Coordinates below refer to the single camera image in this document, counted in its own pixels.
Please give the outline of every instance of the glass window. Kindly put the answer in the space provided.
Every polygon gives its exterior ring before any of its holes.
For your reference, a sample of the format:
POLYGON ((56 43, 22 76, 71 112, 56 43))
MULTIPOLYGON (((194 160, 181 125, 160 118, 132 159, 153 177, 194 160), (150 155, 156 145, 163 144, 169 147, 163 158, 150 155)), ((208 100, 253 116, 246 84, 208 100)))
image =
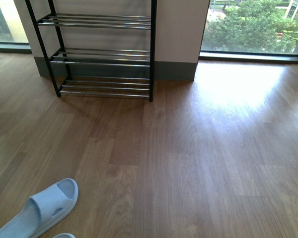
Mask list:
POLYGON ((28 43, 13 0, 0 0, 0 43, 28 43))
POLYGON ((298 54, 297 5, 280 8, 276 0, 244 0, 238 6, 208 11, 201 51, 242 54, 298 54))

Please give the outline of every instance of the building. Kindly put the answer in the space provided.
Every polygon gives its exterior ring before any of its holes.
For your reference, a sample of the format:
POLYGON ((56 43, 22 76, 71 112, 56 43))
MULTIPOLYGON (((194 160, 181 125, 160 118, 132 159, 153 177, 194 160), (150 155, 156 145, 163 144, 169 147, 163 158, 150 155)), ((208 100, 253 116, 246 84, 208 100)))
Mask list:
POLYGON ((285 16, 291 17, 292 19, 295 16, 298 16, 298 0, 291 0, 289 3, 289 6, 287 8, 287 11, 285 13, 285 16))

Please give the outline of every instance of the window sill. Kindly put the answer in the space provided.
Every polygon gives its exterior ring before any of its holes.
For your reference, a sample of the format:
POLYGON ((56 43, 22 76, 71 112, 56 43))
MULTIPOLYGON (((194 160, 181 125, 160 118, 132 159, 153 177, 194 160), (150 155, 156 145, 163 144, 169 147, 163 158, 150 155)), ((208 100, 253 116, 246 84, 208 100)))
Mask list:
POLYGON ((200 60, 222 60, 240 62, 264 62, 264 63, 298 63, 298 56, 258 56, 246 54, 225 54, 200 52, 200 60))
POLYGON ((0 43, 0 53, 31 54, 29 44, 0 43))

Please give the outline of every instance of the light blue slipper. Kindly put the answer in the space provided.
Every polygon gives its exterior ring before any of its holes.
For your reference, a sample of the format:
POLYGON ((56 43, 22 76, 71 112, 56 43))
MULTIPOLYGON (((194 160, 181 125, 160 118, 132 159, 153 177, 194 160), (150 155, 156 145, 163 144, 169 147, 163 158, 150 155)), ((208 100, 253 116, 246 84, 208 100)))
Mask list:
POLYGON ((53 238, 75 238, 75 236, 69 233, 62 233, 53 238))
POLYGON ((0 229, 0 238, 37 238, 74 208, 77 183, 66 178, 28 198, 21 212, 0 229))

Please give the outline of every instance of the chrome bar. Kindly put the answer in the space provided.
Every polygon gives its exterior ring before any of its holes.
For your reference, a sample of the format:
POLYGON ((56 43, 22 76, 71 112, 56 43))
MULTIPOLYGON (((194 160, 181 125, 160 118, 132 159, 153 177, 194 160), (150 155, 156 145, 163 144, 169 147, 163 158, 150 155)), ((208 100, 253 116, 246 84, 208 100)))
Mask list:
POLYGON ((55 59, 68 59, 68 60, 112 60, 112 61, 130 61, 130 62, 150 62, 150 60, 144 59, 100 59, 100 58, 83 58, 83 57, 66 57, 66 56, 55 56, 55 59))
POLYGON ((53 60, 54 59, 54 57, 55 56, 57 56, 59 53, 60 53, 60 51, 62 50, 62 48, 59 48, 51 57, 49 57, 49 61, 51 61, 51 60, 53 60))
POLYGON ((117 18, 117 17, 103 17, 103 16, 96 16, 94 18, 91 17, 86 17, 86 16, 51 16, 48 15, 47 17, 49 18, 57 18, 57 19, 69 19, 69 20, 105 20, 105 21, 139 21, 139 22, 150 22, 150 19, 145 20, 145 19, 131 19, 131 18, 117 18))
POLYGON ((60 54, 69 54, 69 55, 89 55, 89 56, 127 56, 127 57, 150 57, 146 55, 127 55, 127 54, 102 54, 102 53, 81 53, 81 52, 62 52, 60 54))
POLYGON ((71 20, 61 20, 61 19, 42 19, 42 22, 53 22, 53 23, 80 23, 80 24, 103 24, 103 25, 136 25, 136 26, 150 26, 150 23, 135 23, 135 22, 108 22, 91 19, 90 21, 71 21, 71 20))
POLYGON ((140 98, 149 98, 147 95, 137 95, 137 94, 119 94, 119 93, 94 93, 94 92, 71 92, 71 91, 61 91, 61 93, 69 94, 89 94, 89 95, 98 95, 98 96, 118 96, 118 97, 140 97, 140 98))
POLYGON ((113 90, 134 90, 134 91, 149 91, 147 88, 116 88, 116 87, 97 87, 97 86, 75 86, 63 85, 63 88, 77 88, 77 89, 113 89, 113 90))
POLYGON ((48 18, 48 17, 51 17, 51 14, 48 14, 48 15, 46 15, 46 16, 43 16, 42 18, 38 19, 36 22, 40 22, 40 21, 42 21, 43 19, 46 19, 46 18, 48 18))
POLYGON ((149 86, 148 83, 121 83, 121 82, 108 82, 108 81, 92 81, 92 80, 66 80, 67 83, 90 83, 90 84, 118 84, 118 85, 134 85, 134 86, 149 86))
POLYGON ((40 26, 63 26, 63 27, 86 27, 86 28, 107 28, 107 29, 140 29, 150 30, 150 27, 136 27, 136 26, 105 26, 105 25, 84 25, 73 23, 52 23, 52 22, 39 22, 40 26))
POLYGON ((121 18, 148 18, 150 16, 130 16, 130 15, 93 15, 93 14, 68 14, 68 13, 56 13, 56 16, 82 16, 82 17, 121 17, 121 18))
POLYGON ((150 53, 150 51, 139 51, 139 50, 106 50, 106 49, 83 49, 83 48, 65 48, 65 50, 78 50, 78 51, 122 51, 122 52, 144 52, 150 53))
POLYGON ((149 78, 128 78, 128 77, 97 77, 97 76, 73 76, 75 78, 95 78, 95 79, 129 79, 129 80, 145 80, 149 81, 149 78))
POLYGON ((150 65, 141 64, 120 64, 120 63, 93 63, 93 62, 71 62, 71 61, 51 61, 50 63, 60 64, 90 64, 90 65, 105 65, 105 66, 134 66, 134 67, 150 67, 150 65))

